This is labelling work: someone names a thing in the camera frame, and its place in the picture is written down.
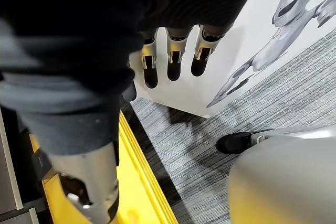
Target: silver robot image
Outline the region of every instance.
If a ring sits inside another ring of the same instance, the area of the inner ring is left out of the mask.
[[[219,90],[207,108],[217,104],[229,94],[241,88],[248,82],[248,78],[236,87],[230,88],[239,77],[250,67],[253,72],[260,72],[285,54],[285,51],[298,38],[307,23],[317,18],[318,28],[336,14],[336,0],[324,0],[311,10],[306,9],[310,0],[280,0],[277,10],[272,18],[272,24],[278,27],[271,40],[241,67],[239,67]]]

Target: striped carpet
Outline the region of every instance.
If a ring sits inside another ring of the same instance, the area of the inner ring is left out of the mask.
[[[227,176],[236,158],[219,153],[216,141],[237,131],[335,124],[335,98],[336,29],[210,119],[144,99],[122,110],[179,223],[216,224],[230,223]]]

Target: gray panel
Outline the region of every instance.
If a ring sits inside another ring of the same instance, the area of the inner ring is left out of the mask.
[[[0,141],[0,188],[0,214],[16,209],[2,141]]]
[[[5,220],[0,222],[1,224],[33,224],[33,222],[31,221],[31,217],[30,217],[30,213],[27,212],[25,214],[16,216],[12,219],[9,220]]]

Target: silver metal joint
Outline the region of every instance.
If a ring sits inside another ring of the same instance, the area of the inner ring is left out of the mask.
[[[200,60],[201,55],[203,53],[203,59],[208,60],[209,56],[215,51],[218,43],[220,42],[221,38],[224,36],[217,36],[217,39],[212,39],[211,41],[207,39],[207,36],[205,34],[205,27],[203,25],[200,26],[196,43],[196,49],[195,49],[195,59]]]
[[[88,153],[48,156],[67,199],[92,223],[110,223],[119,205],[113,143]]]
[[[178,54],[179,59],[177,63],[181,63],[188,37],[186,36],[185,38],[175,38],[174,39],[172,35],[169,33],[167,28],[166,28],[166,32],[167,32],[168,62],[173,63],[173,56]]]
[[[152,66],[151,68],[156,68],[156,33],[154,39],[151,43],[144,44],[141,50],[141,62],[144,69],[147,69],[146,58],[151,57]]]

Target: person's foot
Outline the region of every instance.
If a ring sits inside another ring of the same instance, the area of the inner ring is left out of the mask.
[[[240,154],[251,147],[251,135],[255,132],[237,132],[222,136],[216,148],[225,154]]]

